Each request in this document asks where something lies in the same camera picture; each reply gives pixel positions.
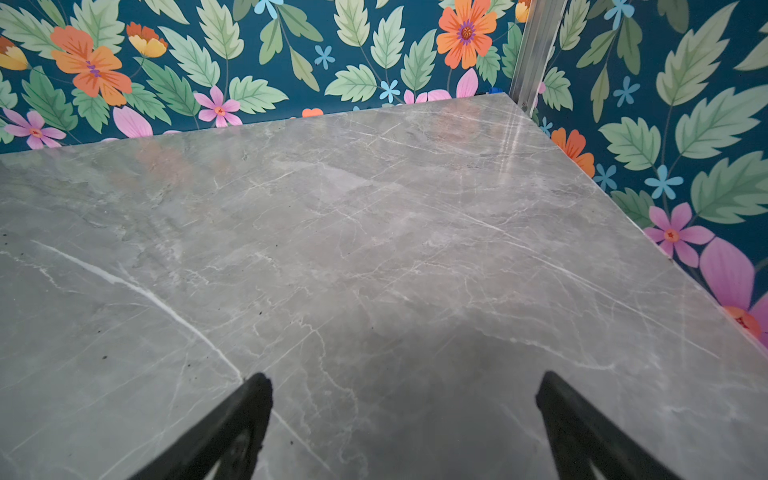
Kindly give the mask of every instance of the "marble tabletop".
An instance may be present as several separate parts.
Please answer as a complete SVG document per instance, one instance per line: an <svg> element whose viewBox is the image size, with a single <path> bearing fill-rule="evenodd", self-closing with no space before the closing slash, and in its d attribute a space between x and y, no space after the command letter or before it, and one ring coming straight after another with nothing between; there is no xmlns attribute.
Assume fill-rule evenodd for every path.
<svg viewBox="0 0 768 480"><path fill-rule="evenodd" d="M254 478L555 478L548 369L766 476L766 357L503 94L2 155L0 233L4 480L123 480L259 371Z"/></svg>

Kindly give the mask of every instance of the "gray marble surface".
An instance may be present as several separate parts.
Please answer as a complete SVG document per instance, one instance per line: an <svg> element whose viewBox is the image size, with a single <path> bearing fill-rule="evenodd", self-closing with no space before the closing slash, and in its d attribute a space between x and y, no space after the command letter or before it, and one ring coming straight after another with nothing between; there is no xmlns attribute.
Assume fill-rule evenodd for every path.
<svg viewBox="0 0 768 480"><path fill-rule="evenodd" d="M127 478L264 371L255 478L554 478L547 369L765 478L768 362L504 95L0 156L0 478Z"/></svg>

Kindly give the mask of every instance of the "pink petal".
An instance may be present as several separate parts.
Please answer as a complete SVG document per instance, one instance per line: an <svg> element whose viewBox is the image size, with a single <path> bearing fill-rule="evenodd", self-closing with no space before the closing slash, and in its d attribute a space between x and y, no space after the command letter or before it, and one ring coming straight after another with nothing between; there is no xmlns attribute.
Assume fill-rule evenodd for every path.
<svg viewBox="0 0 768 480"><path fill-rule="evenodd" d="M685 226L688 225L688 222L690 222L691 217L692 214L688 203L677 205L674 210L672 210L672 219L670 222L672 230L679 232L685 228Z"/></svg>
<svg viewBox="0 0 768 480"><path fill-rule="evenodd" d="M30 135L29 138L27 139L27 145L29 145L29 147L32 150L40 150L41 148L43 148L43 141L37 137L32 137Z"/></svg>
<svg viewBox="0 0 768 480"><path fill-rule="evenodd" d="M40 133L42 133L46 137L55 138L56 140L61 140L62 138L67 136L67 134L64 133L63 131L53 127L43 128L42 130L40 130Z"/></svg>
<svg viewBox="0 0 768 480"><path fill-rule="evenodd" d="M27 114L27 120L29 120L29 124L32 126L32 128L37 128L38 130L43 128L43 125L45 125L45 120L43 120L42 115L34 110L29 111Z"/></svg>
<svg viewBox="0 0 768 480"><path fill-rule="evenodd" d="M648 217L650 218L650 221L654 222L654 224L662 230L667 231L670 229L670 221L667 218L667 214L659 207L651 207L648 209Z"/></svg>
<svg viewBox="0 0 768 480"><path fill-rule="evenodd" d="M60 147L61 146L61 144L58 143L56 140L53 140L53 139L48 138L48 137L43 137L41 140L43 140L43 143L48 145L49 148L55 148L55 147Z"/></svg>
<svg viewBox="0 0 768 480"><path fill-rule="evenodd" d="M449 94L447 90L432 90L427 92L427 101L448 100L449 98L451 98L451 94Z"/></svg>
<svg viewBox="0 0 768 480"><path fill-rule="evenodd" d="M112 118L118 129L128 138L151 137L153 134L147 119L131 107L113 108Z"/></svg>
<svg viewBox="0 0 768 480"><path fill-rule="evenodd" d="M768 331L768 293L757 300L755 306L750 310L750 315L763 327L763 331Z"/></svg>
<svg viewBox="0 0 768 480"><path fill-rule="evenodd" d="M701 275L722 306L750 308L755 268L741 250L715 238L701 253Z"/></svg>
<svg viewBox="0 0 768 480"><path fill-rule="evenodd" d="M232 125L242 125L243 121L240 120L240 117L238 117L235 114L226 113L224 114L224 119L230 122Z"/></svg>
<svg viewBox="0 0 768 480"><path fill-rule="evenodd" d="M478 90L478 75L474 68L467 70L456 85L456 98L472 97Z"/></svg>
<svg viewBox="0 0 768 480"><path fill-rule="evenodd" d="M648 238L650 238L651 240L653 240L656 243L659 243L662 240L664 240L664 231L663 230L659 230L659 229L653 228L653 227L648 227L648 228L644 228L643 229L643 233L645 233Z"/></svg>
<svg viewBox="0 0 768 480"><path fill-rule="evenodd" d="M221 105L221 107L224 109L224 111L238 111L240 110L240 102L237 100L227 100L224 102L224 105Z"/></svg>
<svg viewBox="0 0 768 480"><path fill-rule="evenodd" d="M683 242L695 243L696 245L704 245L715 237L710 229L699 225L683 228L678 233Z"/></svg>
<svg viewBox="0 0 768 480"><path fill-rule="evenodd" d="M5 125L4 130L14 137L26 137L31 135L29 128L19 127L18 125Z"/></svg>
<svg viewBox="0 0 768 480"><path fill-rule="evenodd" d="M680 241L674 244L674 249L677 252L677 258L681 262L693 268L699 266L699 254L696 253L696 250L691 245Z"/></svg>
<svg viewBox="0 0 768 480"><path fill-rule="evenodd" d="M667 254L667 257L672 258L672 253L674 252L674 245L672 244L672 242L665 240L661 242L661 245L659 245L659 248L661 248L663 252Z"/></svg>
<svg viewBox="0 0 768 480"><path fill-rule="evenodd" d="M217 107L220 107L222 103L224 103L224 94L216 85L210 88L210 99L214 101L214 104Z"/></svg>
<svg viewBox="0 0 768 480"><path fill-rule="evenodd" d="M213 110L200 110L200 113L197 115L197 118L202 121L212 121L216 117L216 112Z"/></svg>
<svg viewBox="0 0 768 480"><path fill-rule="evenodd" d="M22 127L26 128L27 130L32 128L32 126L29 124L29 122L24 117L22 117L20 114L17 114L13 110L9 110L7 108L3 108L2 109L2 113L4 113L5 116L8 117L8 119L10 121L12 121L13 123L15 123L17 125L21 125Z"/></svg>
<svg viewBox="0 0 768 480"><path fill-rule="evenodd" d="M194 95L194 99L197 100L197 103L203 105L205 108L216 108L216 105L212 101L210 101L210 98L205 96L204 94L192 94Z"/></svg>

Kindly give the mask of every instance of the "floral backdrop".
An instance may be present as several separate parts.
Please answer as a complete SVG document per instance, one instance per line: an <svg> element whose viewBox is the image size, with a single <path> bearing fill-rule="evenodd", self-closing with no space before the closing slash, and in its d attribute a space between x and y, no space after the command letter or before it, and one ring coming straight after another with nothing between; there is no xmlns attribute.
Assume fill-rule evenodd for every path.
<svg viewBox="0 0 768 480"><path fill-rule="evenodd" d="M550 55L534 121L768 346L768 2L571 0Z"/></svg>
<svg viewBox="0 0 768 480"><path fill-rule="evenodd" d="M530 4L0 3L0 152L508 91Z"/></svg>

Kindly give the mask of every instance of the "blue flower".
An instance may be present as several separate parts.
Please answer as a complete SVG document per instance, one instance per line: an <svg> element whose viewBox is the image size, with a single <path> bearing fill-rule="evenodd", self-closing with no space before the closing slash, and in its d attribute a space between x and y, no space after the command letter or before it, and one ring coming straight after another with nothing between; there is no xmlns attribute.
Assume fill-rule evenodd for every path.
<svg viewBox="0 0 768 480"><path fill-rule="evenodd" d="M277 18L277 11L275 11L274 5L282 5L283 0L259 0L259 3L253 7L253 11L261 15L264 13L264 9L270 13L270 17Z"/></svg>
<svg viewBox="0 0 768 480"><path fill-rule="evenodd" d="M320 47L320 45L315 45L315 51L319 55L318 58L315 58L315 65L320 65L320 62L322 62L323 63L323 68L328 70L328 62L333 63L334 61L336 61L336 59L334 57L330 56L331 55L331 46L330 45L328 45L326 47L325 51L323 51L323 48Z"/></svg>
<svg viewBox="0 0 768 480"><path fill-rule="evenodd" d="M613 0L614 6L611 10L608 10L605 12L605 18L608 20L610 17L614 18L614 27L613 29L616 30L619 28L619 24L621 23L621 16L625 16L627 18L630 18L632 15L634 15L634 7L632 5L626 5L627 0Z"/></svg>
<svg viewBox="0 0 768 480"><path fill-rule="evenodd" d="M670 188L670 185L682 185L683 184L683 178L682 177L672 177L667 179L668 170L667 165L662 165L657 170L657 173L659 175L658 179L656 178L646 178L645 184L648 187L656 187L656 190L651 194L651 198L658 198L661 197L661 192L664 192L667 194L667 198L670 200L674 200L677 195L675 195L674 191Z"/></svg>
<svg viewBox="0 0 768 480"><path fill-rule="evenodd" d="M608 167L608 171L603 169L602 164L598 164L597 167L599 175L595 175L592 180L600 184L600 188L603 189L603 192L605 192L606 185L608 185L611 190L616 190L616 182L611 179L611 177L613 177L613 175L616 173L616 165L611 165Z"/></svg>
<svg viewBox="0 0 768 480"><path fill-rule="evenodd" d="M541 131L547 134L548 137L552 137L552 133L549 131L550 128L552 128L552 122L547 123L547 118L544 117L541 119L541 126L539 127Z"/></svg>
<svg viewBox="0 0 768 480"><path fill-rule="evenodd" d="M632 105L634 103L634 98L632 98L632 94L640 89L640 84L634 84L632 86L630 84L629 75L624 77L624 90L614 90L614 97L619 97L619 102L616 104L617 107L620 107L624 104L624 101L626 100L629 105Z"/></svg>
<svg viewBox="0 0 768 480"><path fill-rule="evenodd" d="M400 90L395 90L396 86L397 80L392 80L391 84L387 84L384 80L382 80L382 89L384 91L381 95L379 95L379 100L384 100L386 98L389 103L392 103L392 96L400 95Z"/></svg>

